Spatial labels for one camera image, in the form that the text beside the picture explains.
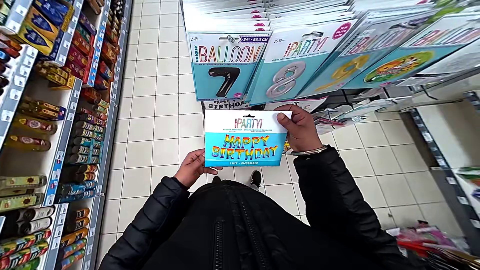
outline shoe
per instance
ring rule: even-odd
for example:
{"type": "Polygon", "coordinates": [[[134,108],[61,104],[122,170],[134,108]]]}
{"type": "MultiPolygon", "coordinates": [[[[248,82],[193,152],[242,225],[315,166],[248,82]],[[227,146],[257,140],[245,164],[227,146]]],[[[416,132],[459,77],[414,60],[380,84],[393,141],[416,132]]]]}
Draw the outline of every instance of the shoe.
{"type": "Polygon", "coordinates": [[[220,177],[218,177],[218,176],[215,175],[215,176],[213,177],[212,183],[218,184],[218,183],[220,183],[221,181],[222,181],[222,180],[220,179],[220,177]]]}
{"type": "Polygon", "coordinates": [[[260,187],[261,182],[262,174],[259,171],[253,171],[252,175],[250,176],[250,184],[254,184],[257,187],[260,187]]]}

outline right hand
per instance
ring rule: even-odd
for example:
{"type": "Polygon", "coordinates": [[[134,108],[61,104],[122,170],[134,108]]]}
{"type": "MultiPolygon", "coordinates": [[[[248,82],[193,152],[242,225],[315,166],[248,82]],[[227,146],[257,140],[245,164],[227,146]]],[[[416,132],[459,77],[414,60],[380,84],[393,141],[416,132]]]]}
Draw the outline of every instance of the right hand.
{"type": "Polygon", "coordinates": [[[295,152],[315,150],[323,146],[318,137],[313,117],[306,110],[293,104],[282,105],[275,110],[292,111],[291,119],[283,113],[279,113],[276,119],[288,130],[287,140],[295,152]]]}

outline store aisle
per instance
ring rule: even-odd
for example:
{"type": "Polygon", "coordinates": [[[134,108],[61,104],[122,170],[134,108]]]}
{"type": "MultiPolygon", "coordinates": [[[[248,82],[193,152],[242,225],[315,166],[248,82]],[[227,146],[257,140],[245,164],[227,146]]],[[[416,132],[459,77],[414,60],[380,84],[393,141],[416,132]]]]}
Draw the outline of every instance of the store aisle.
{"type": "MultiPolygon", "coordinates": [[[[133,5],[98,260],[160,179],[172,176],[189,151],[204,147],[202,109],[178,12],[177,1],[133,5]]],[[[321,140],[339,150],[383,228],[420,219],[462,234],[397,113],[372,114],[321,140]]],[[[308,224],[293,156],[283,156],[280,167],[224,168],[219,176],[246,183],[253,170],[263,174],[264,194],[308,224]]],[[[202,175],[190,190],[211,181],[202,175]]]]}

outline shelf price tag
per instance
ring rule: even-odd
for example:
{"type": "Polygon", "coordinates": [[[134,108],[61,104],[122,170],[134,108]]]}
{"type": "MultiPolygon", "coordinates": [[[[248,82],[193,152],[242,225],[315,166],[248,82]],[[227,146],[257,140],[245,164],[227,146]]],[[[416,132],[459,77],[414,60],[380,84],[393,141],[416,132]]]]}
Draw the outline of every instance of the shelf price tag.
{"type": "Polygon", "coordinates": [[[10,99],[13,100],[20,100],[20,97],[22,96],[22,92],[17,90],[17,89],[10,89],[10,99]]]}

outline hanging hook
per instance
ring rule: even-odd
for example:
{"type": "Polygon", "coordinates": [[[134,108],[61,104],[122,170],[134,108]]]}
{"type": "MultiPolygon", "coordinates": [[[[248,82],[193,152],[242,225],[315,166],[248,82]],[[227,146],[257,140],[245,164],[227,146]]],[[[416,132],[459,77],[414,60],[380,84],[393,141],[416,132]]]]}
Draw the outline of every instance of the hanging hook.
{"type": "Polygon", "coordinates": [[[238,37],[232,37],[231,35],[228,35],[227,37],[219,37],[218,39],[220,40],[223,40],[223,39],[227,39],[228,41],[230,41],[231,43],[234,43],[236,39],[239,39],[238,37]]]}

